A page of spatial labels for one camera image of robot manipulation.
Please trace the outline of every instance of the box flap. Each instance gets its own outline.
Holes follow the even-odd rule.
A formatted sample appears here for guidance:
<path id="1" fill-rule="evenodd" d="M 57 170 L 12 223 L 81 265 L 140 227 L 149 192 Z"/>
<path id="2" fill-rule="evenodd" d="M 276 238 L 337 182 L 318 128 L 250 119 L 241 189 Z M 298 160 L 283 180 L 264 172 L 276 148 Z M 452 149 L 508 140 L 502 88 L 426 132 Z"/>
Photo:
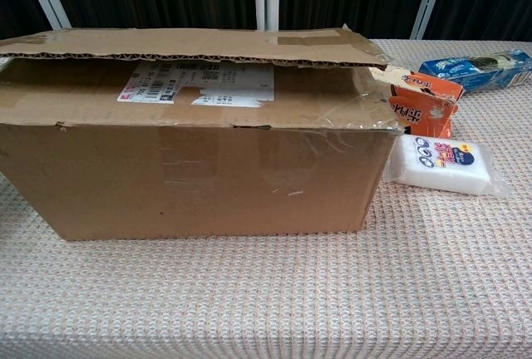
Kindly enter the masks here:
<path id="1" fill-rule="evenodd" d="M 0 123 L 179 125 L 314 130 L 401 129 L 378 94 L 359 91 L 359 68 L 275 67 L 275 97 L 257 108 L 197 106 L 198 87 L 174 104 L 117 101 L 137 61 L 12 59 L 0 72 Z"/>
<path id="2" fill-rule="evenodd" d="M 348 28 L 261 32 L 217 29 L 63 29 L 0 41 L 0 57 L 114 58 L 386 68 L 373 42 Z"/>

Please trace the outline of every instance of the blue box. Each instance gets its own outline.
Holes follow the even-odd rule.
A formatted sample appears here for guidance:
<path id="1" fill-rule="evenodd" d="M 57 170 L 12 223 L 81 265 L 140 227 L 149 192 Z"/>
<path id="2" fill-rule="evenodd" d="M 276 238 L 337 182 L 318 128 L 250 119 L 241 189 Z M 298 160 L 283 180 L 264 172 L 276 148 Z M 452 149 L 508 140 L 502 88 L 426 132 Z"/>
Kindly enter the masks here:
<path id="1" fill-rule="evenodd" d="M 519 49 L 486 57 L 425 61 L 419 72 L 460 83 L 466 92 L 518 86 L 532 74 L 532 58 Z"/>

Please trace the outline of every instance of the barcode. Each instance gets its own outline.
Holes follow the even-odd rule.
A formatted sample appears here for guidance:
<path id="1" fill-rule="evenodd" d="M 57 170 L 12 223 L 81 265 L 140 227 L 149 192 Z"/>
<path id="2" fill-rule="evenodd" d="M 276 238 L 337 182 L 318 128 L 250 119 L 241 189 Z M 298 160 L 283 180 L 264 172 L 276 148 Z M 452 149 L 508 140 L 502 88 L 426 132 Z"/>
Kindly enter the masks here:
<path id="1" fill-rule="evenodd" d="M 170 74 L 171 69 L 172 69 L 171 64 L 161 64 L 159 67 L 159 70 L 157 71 L 157 75 L 155 75 L 155 78 L 166 79 L 168 75 Z"/>
<path id="2" fill-rule="evenodd" d="M 219 66 L 215 64 L 210 64 L 208 66 L 201 66 L 200 70 L 219 71 Z"/>
<path id="3" fill-rule="evenodd" d="M 150 86 L 150 89 L 146 92 L 146 98 L 147 99 L 157 99 L 159 98 L 160 91 L 165 84 L 165 81 L 158 80 L 153 81 L 153 83 Z"/>
<path id="4" fill-rule="evenodd" d="M 515 74 L 515 76 L 512 78 L 512 80 L 508 84 L 508 87 L 517 86 L 517 85 L 521 85 L 525 83 L 526 80 L 529 79 L 530 74 L 532 74 L 532 71 L 521 72 L 519 74 Z"/>
<path id="5" fill-rule="evenodd" d="M 219 78 L 218 71 L 207 70 L 207 71 L 203 71 L 203 73 L 201 74 L 201 79 L 206 80 L 206 81 L 214 81 L 214 80 L 217 80 L 218 78 Z"/>

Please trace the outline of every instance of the white textured tablecloth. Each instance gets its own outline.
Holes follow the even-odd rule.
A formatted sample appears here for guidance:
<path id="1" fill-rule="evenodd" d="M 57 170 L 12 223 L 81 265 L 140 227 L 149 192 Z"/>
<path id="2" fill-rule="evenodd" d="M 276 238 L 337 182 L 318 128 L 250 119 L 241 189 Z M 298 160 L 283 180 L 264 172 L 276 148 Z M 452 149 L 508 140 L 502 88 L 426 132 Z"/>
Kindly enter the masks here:
<path id="1" fill-rule="evenodd" d="M 530 83 L 466 95 L 513 197 L 381 184 L 358 234 L 67 243 L 0 175 L 0 357 L 532 357 L 530 122 Z"/>

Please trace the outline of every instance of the white sponge package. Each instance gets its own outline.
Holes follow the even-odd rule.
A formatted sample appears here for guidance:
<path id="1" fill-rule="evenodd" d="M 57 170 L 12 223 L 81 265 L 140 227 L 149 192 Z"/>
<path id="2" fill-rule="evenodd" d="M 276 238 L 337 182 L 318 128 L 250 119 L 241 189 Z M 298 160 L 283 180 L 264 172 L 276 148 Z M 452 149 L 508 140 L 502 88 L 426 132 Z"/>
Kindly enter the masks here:
<path id="1" fill-rule="evenodd" d="M 508 187 L 492 162 L 493 155 L 484 145 L 402 135 L 390 154 L 384 179 L 463 194 L 507 196 Z"/>

